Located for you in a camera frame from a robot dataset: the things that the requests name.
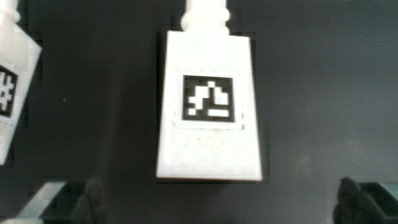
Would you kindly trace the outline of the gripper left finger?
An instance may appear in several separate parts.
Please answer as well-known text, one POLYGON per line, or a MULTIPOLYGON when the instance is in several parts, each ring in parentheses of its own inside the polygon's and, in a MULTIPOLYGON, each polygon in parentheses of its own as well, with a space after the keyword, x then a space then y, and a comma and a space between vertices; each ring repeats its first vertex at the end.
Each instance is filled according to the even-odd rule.
POLYGON ((10 224, 106 224, 99 178, 45 182, 10 224))

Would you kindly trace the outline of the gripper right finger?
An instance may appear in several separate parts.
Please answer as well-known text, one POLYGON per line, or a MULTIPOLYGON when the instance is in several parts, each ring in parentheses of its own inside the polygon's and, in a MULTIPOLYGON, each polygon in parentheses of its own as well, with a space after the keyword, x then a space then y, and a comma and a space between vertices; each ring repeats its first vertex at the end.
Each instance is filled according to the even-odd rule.
POLYGON ((333 224, 398 224, 398 182, 340 179, 333 224))

